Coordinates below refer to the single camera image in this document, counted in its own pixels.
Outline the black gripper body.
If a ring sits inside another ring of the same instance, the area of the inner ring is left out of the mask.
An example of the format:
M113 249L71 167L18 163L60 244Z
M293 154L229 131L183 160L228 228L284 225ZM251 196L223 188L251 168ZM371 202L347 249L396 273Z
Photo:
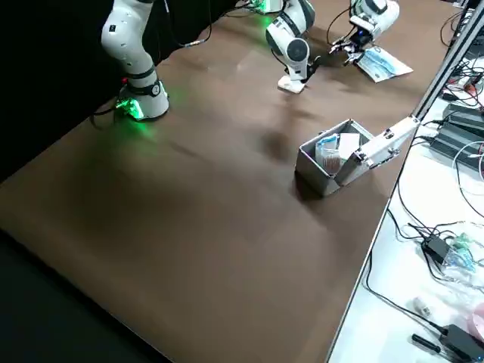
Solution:
M364 47L372 43L373 40L372 33L361 27L358 27L349 38L353 51L363 51Z
M317 56L315 57L313 62L307 65L306 78L303 81L308 82L309 79L315 74L315 72L320 66L321 66L321 56Z

